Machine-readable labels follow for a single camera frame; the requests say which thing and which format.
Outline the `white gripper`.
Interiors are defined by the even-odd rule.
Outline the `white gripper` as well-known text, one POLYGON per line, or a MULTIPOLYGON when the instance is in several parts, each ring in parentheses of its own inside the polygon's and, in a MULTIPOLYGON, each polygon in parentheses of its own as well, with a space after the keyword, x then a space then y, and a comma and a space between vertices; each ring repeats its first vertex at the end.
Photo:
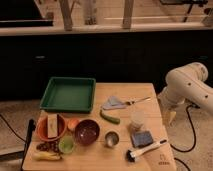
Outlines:
POLYGON ((164 87, 157 95, 161 113, 166 116, 165 125, 169 126, 176 116, 175 108, 184 103, 184 98, 169 87, 164 87))

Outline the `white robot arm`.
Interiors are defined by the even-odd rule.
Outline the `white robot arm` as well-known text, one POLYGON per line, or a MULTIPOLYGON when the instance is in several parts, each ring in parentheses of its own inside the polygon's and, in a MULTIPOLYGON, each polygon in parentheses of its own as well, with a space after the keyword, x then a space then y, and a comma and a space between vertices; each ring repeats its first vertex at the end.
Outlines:
POLYGON ((176 116, 175 109, 189 100, 209 114, 213 114, 213 88, 205 84, 208 78, 206 66, 193 62, 170 70, 166 86, 157 95, 164 125, 169 125, 176 116))

